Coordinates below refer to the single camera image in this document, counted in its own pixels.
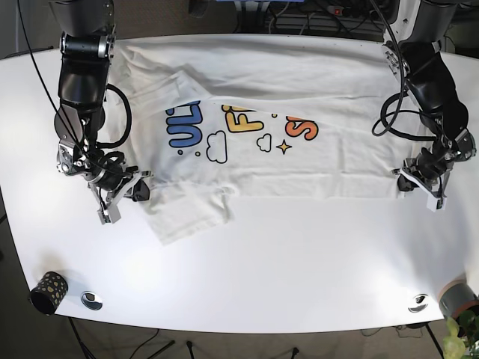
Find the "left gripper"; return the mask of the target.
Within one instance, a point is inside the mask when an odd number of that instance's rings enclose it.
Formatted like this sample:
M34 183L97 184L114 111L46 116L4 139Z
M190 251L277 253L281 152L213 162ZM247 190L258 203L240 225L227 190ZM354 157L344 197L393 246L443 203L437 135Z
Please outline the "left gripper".
M431 165L420 164L418 159L406 159L401 168L395 168L397 188L401 192L410 192L419 188L427 194L427 208L432 212L444 210L447 204L445 189L450 171L437 170Z

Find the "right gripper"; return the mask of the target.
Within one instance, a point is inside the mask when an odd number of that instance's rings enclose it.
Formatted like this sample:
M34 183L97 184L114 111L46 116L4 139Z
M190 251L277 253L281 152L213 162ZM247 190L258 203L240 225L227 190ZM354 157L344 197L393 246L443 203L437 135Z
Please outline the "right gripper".
M102 170L93 180L88 182L88 187L99 204L97 214L101 224L114 224L120 220L118 204L126 198L133 202L145 202L150 199L150 189L145 182L152 177L150 171L139 169L126 169L123 177L116 174L106 175Z

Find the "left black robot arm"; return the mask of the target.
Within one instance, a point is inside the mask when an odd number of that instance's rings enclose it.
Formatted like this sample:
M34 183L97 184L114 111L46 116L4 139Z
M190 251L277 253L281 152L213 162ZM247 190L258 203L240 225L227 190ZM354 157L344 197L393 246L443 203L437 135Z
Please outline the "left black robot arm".
M476 154L475 139L468 130L469 112L460 101L454 79L442 60L441 39L457 9L458 1L397 1L385 15L376 1L372 6L384 26L382 45L389 68L400 90L382 105L378 137L391 133L409 141L429 142L417 156L403 160L393 171L401 192L419 188L427 193L427 208L445 208L446 185L454 165ZM429 135L412 135L393 127L402 103L410 97Z

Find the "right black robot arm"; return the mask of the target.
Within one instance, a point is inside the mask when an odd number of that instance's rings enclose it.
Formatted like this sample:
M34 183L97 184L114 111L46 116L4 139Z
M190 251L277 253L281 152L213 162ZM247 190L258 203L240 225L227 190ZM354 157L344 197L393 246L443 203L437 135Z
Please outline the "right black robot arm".
M59 138L57 169L64 175L81 176L98 202L103 224L120 220L118 203L127 198L146 201L150 189L148 171L126 165L119 151L132 128L132 109L125 94L108 81L116 41L113 1L51 1L50 9L61 27L59 107L54 127ZM115 93L126 112L122 136L100 142L106 114L107 91Z

